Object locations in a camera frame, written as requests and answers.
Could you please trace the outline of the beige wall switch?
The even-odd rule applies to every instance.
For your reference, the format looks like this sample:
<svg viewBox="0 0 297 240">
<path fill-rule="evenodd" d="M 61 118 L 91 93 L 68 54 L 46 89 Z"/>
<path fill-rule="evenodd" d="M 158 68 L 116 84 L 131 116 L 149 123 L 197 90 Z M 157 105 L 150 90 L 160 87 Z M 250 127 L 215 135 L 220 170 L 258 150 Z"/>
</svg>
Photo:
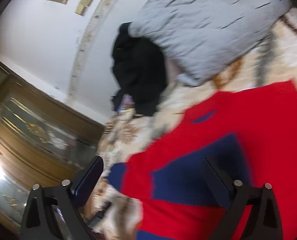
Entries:
<svg viewBox="0 0 297 240">
<path fill-rule="evenodd" d="M 91 5 L 93 0 L 80 0 L 78 6 L 75 9 L 75 13 L 80 16 L 84 16 L 87 8 Z"/>
</svg>

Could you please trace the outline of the grey quilted pillow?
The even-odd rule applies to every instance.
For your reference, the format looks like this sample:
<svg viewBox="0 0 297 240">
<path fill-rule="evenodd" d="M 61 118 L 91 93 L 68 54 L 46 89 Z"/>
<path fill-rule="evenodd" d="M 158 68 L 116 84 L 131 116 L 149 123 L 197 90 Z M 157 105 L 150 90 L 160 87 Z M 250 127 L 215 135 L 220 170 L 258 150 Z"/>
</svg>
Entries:
<svg viewBox="0 0 297 240">
<path fill-rule="evenodd" d="M 291 0 L 148 0 L 129 26 L 159 46 L 179 81 L 199 86 L 260 43 Z"/>
</svg>

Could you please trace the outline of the black clothes pile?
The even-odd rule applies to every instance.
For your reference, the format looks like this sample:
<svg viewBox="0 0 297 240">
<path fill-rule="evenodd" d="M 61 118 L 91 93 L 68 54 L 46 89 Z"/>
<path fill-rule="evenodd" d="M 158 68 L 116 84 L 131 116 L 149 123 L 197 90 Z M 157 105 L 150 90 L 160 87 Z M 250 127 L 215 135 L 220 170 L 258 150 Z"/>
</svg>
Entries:
<svg viewBox="0 0 297 240">
<path fill-rule="evenodd" d="M 149 39 L 131 37 L 129 26 L 120 26 L 112 50 L 112 72 L 120 86 L 112 97 L 113 109 L 117 111 L 124 95 L 129 95 L 136 113 L 153 116 L 167 87 L 164 55 Z"/>
</svg>

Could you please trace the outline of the red and blue sweater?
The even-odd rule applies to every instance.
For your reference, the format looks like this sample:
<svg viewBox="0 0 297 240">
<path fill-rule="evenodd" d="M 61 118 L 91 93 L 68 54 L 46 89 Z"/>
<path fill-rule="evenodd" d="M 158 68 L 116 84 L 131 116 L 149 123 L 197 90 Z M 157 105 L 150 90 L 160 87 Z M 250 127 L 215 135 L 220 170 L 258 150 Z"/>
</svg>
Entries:
<svg viewBox="0 0 297 240">
<path fill-rule="evenodd" d="M 109 183 L 140 200 L 136 239 L 207 239 L 225 209 L 202 177 L 212 158 L 234 180 L 273 187 L 284 239 L 297 237 L 297 90 L 292 81 L 219 91 L 171 132 L 114 164 Z"/>
</svg>

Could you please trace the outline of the wooden door with glass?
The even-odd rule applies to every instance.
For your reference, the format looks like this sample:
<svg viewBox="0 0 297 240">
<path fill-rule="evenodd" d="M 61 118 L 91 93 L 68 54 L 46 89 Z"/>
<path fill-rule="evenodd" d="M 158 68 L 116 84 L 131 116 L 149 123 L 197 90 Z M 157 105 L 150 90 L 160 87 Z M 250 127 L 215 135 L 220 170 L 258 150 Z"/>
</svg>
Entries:
<svg viewBox="0 0 297 240">
<path fill-rule="evenodd" d="M 34 184 L 73 178 L 97 152 L 102 124 L 47 96 L 0 61 L 0 233 L 16 238 Z"/>
</svg>

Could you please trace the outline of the purple garment under clothes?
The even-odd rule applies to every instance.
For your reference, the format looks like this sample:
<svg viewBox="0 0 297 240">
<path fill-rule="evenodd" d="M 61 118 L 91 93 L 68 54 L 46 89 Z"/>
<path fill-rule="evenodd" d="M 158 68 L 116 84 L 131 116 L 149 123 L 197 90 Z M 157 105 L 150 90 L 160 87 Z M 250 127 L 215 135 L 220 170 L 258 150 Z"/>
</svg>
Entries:
<svg viewBox="0 0 297 240">
<path fill-rule="evenodd" d="M 120 106 L 118 107 L 118 112 L 125 111 L 134 108 L 134 102 L 130 95 L 124 94 Z"/>
</svg>

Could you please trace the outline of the leaf pattern beige blanket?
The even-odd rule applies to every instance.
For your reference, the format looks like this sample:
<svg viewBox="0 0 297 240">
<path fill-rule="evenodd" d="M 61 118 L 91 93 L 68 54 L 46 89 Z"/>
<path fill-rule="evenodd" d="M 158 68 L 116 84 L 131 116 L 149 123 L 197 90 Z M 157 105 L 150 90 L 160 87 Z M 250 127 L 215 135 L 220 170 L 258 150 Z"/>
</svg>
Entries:
<svg viewBox="0 0 297 240">
<path fill-rule="evenodd" d="M 294 79 L 297 85 L 297 9 L 292 8 L 282 16 L 252 51 L 201 86 L 189 87 L 177 81 L 177 67 L 170 61 L 166 66 L 171 82 L 162 93 L 154 116 L 139 115 L 132 108 L 114 114 L 106 122 L 98 148 L 105 173 L 113 164 L 127 160 L 175 128 L 187 108 L 219 89 L 240 91 L 289 79 Z M 106 204 L 110 208 L 93 233 L 98 239 L 134 239 L 140 222 L 140 203 L 118 193 L 101 176 L 87 202 L 87 217 Z"/>
</svg>

